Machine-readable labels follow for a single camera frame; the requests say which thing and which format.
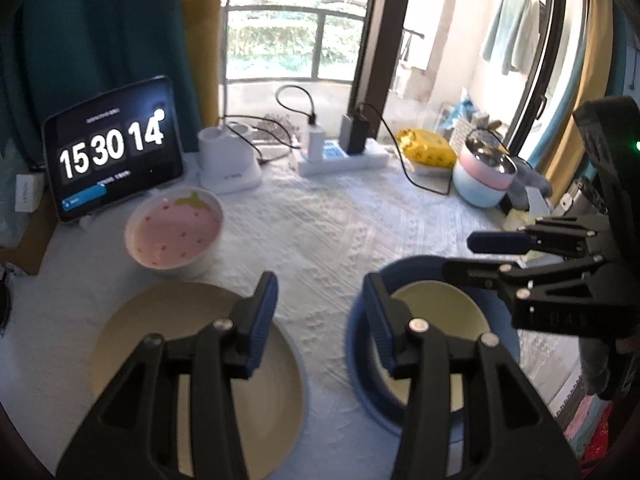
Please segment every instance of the power strip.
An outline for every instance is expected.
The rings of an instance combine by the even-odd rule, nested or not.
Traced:
[[[289,163],[300,176],[306,177],[316,174],[386,168],[389,156],[389,153],[375,139],[367,139],[364,152],[359,155],[347,155],[337,140],[326,140],[322,162],[309,162],[300,153],[300,150],[294,150],[290,155]]]

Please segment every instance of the beige plate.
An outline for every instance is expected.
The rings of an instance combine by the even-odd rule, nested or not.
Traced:
[[[406,303],[415,317],[421,317],[437,326],[445,334],[464,339],[476,340],[489,332],[489,324],[476,302],[464,292],[444,282],[415,282],[410,283],[392,295],[396,300]],[[409,400],[409,379],[395,381],[382,367],[378,352],[374,351],[376,365],[380,370],[386,386],[400,400],[406,404]],[[462,393],[462,378],[451,376],[451,411],[462,408],[464,395]]]
[[[105,325],[91,358],[92,392],[100,396],[116,371],[149,333],[166,339],[192,335],[228,316],[240,296],[205,283],[156,285],[128,301]],[[178,394],[178,462],[193,475],[188,429],[188,378]],[[298,442],[306,416],[300,364],[282,330],[271,324],[262,364],[232,391],[249,477],[261,480],[279,468]]]

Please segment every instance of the red fabric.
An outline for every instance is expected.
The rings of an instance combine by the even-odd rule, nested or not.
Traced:
[[[611,408],[612,405],[610,404],[602,415],[598,428],[591,438],[589,447],[587,447],[587,451],[582,457],[581,464],[586,465],[592,463],[594,460],[600,460],[607,454],[609,449],[609,415],[611,414]],[[593,469],[593,465],[583,468],[582,472],[586,475],[591,469]]]

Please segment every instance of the black power adapter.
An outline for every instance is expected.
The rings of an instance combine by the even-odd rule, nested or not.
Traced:
[[[342,116],[338,143],[347,155],[359,155],[364,152],[371,124],[366,117],[356,112]]]

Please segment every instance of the green leaf design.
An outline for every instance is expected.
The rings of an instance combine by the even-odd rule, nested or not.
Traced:
[[[209,204],[204,202],[195,191],[191,192],[191,196],[188,198],[179,198],[174,202],[175,205],[190,205],[194,209],[206,209],[207,211],[211,211],[211,207]]]

